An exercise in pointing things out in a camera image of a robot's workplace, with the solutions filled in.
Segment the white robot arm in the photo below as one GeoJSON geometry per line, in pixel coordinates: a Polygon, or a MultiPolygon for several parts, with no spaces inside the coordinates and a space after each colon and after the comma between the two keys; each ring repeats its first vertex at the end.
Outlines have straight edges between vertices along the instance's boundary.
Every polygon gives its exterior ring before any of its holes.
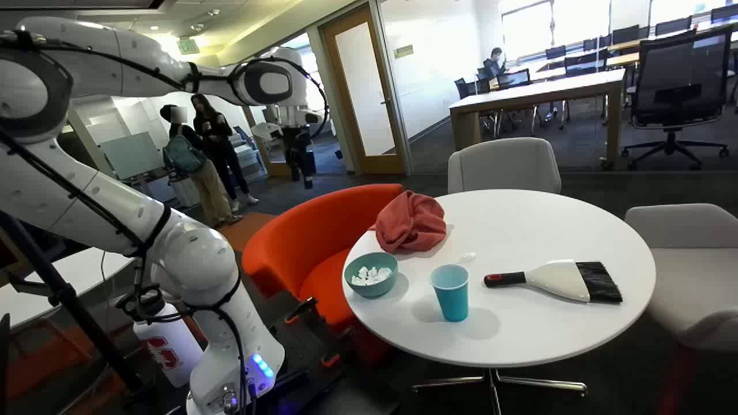
{"type": "Polygon", "coordinates": [[[208,69],[140,33],[62,17],[26,17],[0,35],[0,212],[160,270],[162,289],[184,303],[208,341],[189,375],[186,415],[245,414],[275,387],[287,349],[220,231],[86,166],[57,134],[81,97],[202,92],[236,107],[294,107],[305,82],[287,59],[208,69]]]}

